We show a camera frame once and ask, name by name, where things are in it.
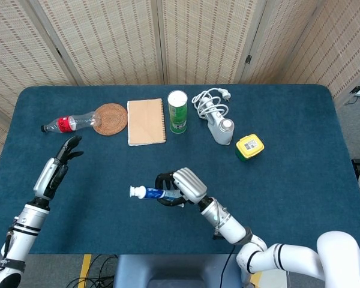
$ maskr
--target green can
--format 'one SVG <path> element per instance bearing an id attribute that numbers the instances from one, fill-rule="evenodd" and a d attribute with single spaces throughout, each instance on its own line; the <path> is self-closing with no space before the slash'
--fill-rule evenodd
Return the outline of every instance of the green can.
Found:
<path id="1" fill-rule="evenodd" d="M 174 90 L 168 95 L 170 130 L 181 134 L 187 129 L 187 101 L 185 92 Z"/>

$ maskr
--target brown notebook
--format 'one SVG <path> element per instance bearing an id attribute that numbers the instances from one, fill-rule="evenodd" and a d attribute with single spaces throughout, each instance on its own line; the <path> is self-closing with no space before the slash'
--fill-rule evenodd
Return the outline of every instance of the brown notebook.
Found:
<path id="1" fill-rule="evenodd" d="M 162 99 L 128 101 L 127 110 L 130 146 L 166 141 Z"/>

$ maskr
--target table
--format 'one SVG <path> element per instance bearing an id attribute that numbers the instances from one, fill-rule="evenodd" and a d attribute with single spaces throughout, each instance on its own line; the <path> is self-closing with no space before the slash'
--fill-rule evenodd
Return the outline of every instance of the table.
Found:
<path id="1" fill-rule="evenodd" d="M 50 203 L 51 212 L 32 253 L 220 254 L 231 246 L 212 240 L 213 228 L 198 208 L 168 208 L 129 198 L 129 186 L 151 185 L 162 172 L 189 167 L 208 194 L 250 226 L 268 245 L 316 249 L 329 230 L 352 234 L 360 245 L 360 192 L 329 91 L 319 85 L 218 85 L 232 95 L 233 143 L 214 142 L 190 98 L 209 85 L 41 86 L 19 96 L 0 159 L 0 248 L 13 217 L 33 198 L 46 161 L 72 134 L 43 134 L 40 125 L 79 115 L 104 103 L 163 98 L 167 142 L 127 144 L 127 129 L 106 137 L 79 130 L 84 154 Z M 169 131 L 166 97 L 188 94 L 188 128 Z M 251 133 L 265 144 L 241 162 L 234 143 Z"/>

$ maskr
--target round rattan coaster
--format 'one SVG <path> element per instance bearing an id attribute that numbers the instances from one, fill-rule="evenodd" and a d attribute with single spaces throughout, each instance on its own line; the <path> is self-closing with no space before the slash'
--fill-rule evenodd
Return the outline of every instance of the round rattan coaster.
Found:
<path id="1" fill-rule="evenodd" d="M 127 125 L 127 111 L 119 104 L 104 104 L 96 112 L 100 115 L 100 126 L 94 130 L 101 135 L 110 136 L 119 133 Z"/>

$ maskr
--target robotic hand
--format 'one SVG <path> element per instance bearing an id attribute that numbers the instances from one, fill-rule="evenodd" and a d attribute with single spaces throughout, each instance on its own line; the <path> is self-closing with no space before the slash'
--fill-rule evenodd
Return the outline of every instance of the robotic hand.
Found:
<path id="1" fill-rule="evenodd" d="M 274 244 L 267 247 L 263 240 L 252 234 L 249 227 L 242 227 L 234 217 L 213 197 L 206 193 L 207 187 L 188 168 L 157 176 L 155 186 L 163 189 L 180 189 L 183 197 L 158 201 L 166 206 L 180 203 L 197 204 L 201 214 L 228 242 L 243 245 L 236 257 L 241 269 L 243 287 L 249 285 L 250 275 L 256 272 L 282 269 L 309 275 L 326 282 L 326 288 L 360 287 L 360 248 L 347 233 L 331 231 L 317 240 L 318 254 L 307 247 Z"/>
<path id="2" fill-rule="evenodd" d="M 48 160 L 35 184 L 34 199 L 25 205 L 9 227 L 5 244 L 1 248 L 0 288 L 19 286 L 25 270 L 25 259 L 50 211 L 49 202 L 68 171 L 67 163 L 83 154 L 71 152 L 81 139 L 80 136 L 68 139 L 56 157 Z"/>

